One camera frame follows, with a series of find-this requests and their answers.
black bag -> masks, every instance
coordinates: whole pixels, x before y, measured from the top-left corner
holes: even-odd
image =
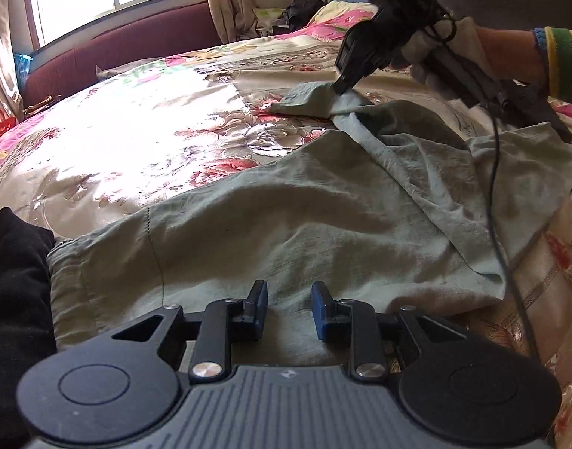
[[[294,0],[290,6],[284,10],[284,19],[294,32],[303,28],[313,15],[326,4],[322,0]]]

hand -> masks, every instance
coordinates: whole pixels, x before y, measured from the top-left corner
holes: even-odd
[[[446,39],[453,32],[453,22],[441,20],[434,28],[441,38]],[[456,34],[448,42],[448,47],[455,54],[475,62],[487,76],[497,80],[483,49],[479,30],[479,27],[470,17],[457,21]],[[430,28],[415,32],[401,49],[403,59],[395,59],[393,65],[399,67],[403,62],[406,65],[412,64],[410,73],[414,80],[429,86],[446,100],[456,99],[458,96],[448,86],[444,85],[438,76],[430,73],[422,65],[429,53],[441,45],[438,39],[432,38],[431,35],[433,35],[433,31]]]

black cloth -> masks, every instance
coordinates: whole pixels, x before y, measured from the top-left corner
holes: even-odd
[[[303,28],[326,4],[322,0],[293,0],[284,10],[284,19],[291,32]]]
[[[28,432],[16,385],[34,364],[57,352],[47,255],[53,233],[0,211],[0,449],[19,448]]]

floral bedspread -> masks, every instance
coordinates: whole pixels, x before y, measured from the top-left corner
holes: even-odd
[[[160,59],[67,98],[0,139],[0,209],[74,238],[278,160],[332,124],[272,115],[269,104],[301,81],[335,80],[346,30],[372,14],[371,5],[333,2],[294,34]],[[490,132],[483,113],[443,102],[403,73],[380,71],[357,90],[375,103],[415,101],[461,136]],[[558,447],[572,448],[572,194],[516,280],[543,361],[563,386]],[[511,299],[458,321],[525,349]]]

metal screw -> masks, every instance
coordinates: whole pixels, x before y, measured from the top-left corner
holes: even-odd
[[[222,372],[221,364],[205,361],[193,366],[192,373],[197,378],[213,378]]]
[[[296,371],[294,371],[293,369],[286,369],[282,371],[280,375],[282,375],[284,378],[290,379],[296,376]]]
[[[362,378],[380,378],[386,374],[386,368],[378,363],[363,363],[357,366],[357,375]]]

